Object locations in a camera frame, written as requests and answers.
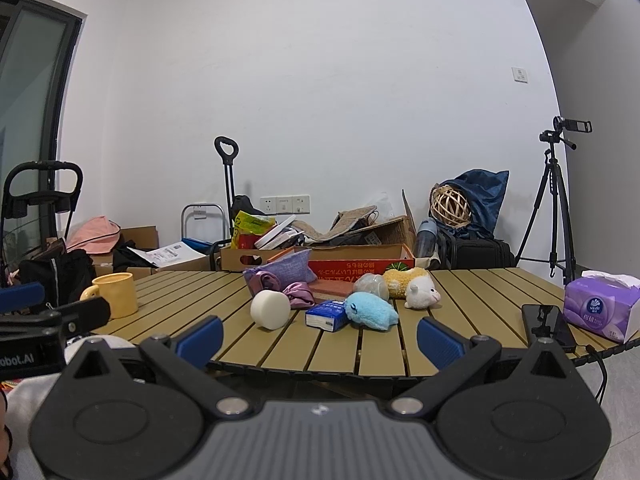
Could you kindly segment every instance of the white round sponge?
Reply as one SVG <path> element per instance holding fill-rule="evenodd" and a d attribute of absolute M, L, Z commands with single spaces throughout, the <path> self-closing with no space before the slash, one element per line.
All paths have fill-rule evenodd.
<path fill-rule="evenodd" d="M 289 298 L 275 290 L 261 290 L 251 302 L 251 319 L 269 330 L 282 328 L 291 313 Z"/>

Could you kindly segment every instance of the ceiling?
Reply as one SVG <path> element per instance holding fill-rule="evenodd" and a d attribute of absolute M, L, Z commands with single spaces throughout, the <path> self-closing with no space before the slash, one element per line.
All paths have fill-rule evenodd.
<path fill-rule="evenodd" d="M 552 30 L 554 23 L 561 19 L 563 11 L 580 3 L 579 0 L 526 0 L 536 27 L 541 35 Z"/>

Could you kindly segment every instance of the tiled floor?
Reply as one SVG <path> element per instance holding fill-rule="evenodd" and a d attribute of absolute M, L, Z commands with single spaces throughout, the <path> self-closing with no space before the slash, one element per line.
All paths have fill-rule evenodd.
<path fill-rule="evenodd" d="M 611 424 L 611 447 L 596 480 L 640 478 L 640 348 L 605 359 L 609 381 L 602 403 Z M 578 368 L 595 393 L 602 382 L 596 363 Z"/>

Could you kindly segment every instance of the plush toy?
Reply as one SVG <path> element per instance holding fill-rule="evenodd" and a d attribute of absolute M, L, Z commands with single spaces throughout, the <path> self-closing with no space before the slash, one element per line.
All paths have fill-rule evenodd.
<path fill-rule="evenodd" d="M 354 292 L 344 300 L 347 317 L 375 330 L 398 324 L 398 313 L 385 300 L 369 292 Z"/>
<path fill-rule="evenodd" d="M 415 310 L 424 310 L 438 303 L 440 299 L 440 293 L 436 290 L 431 276 L 427 274 L 426 276 L 418 276 L 409 282 L 404 306 Z"/>
<path fill-rule="evenodd" d="M 392 298 L 404 298 L 406 286 L 409 282 L 417 276 L 426 276 L 428 272 L 420 267 L 409 270 L 395 270 L 389 269 L 382 277 L 386 281 L 386 286 L 389 289 L 389 296 Z"/>

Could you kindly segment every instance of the tissue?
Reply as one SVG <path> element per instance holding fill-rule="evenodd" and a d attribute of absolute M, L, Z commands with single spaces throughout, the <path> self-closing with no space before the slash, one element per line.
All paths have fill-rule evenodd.
<path fill-rule="evenodd" d="M 564 291 L 564 318 L 622 343 L 640 328 L 640 280 L 626 274 L 585 270 Z"/>

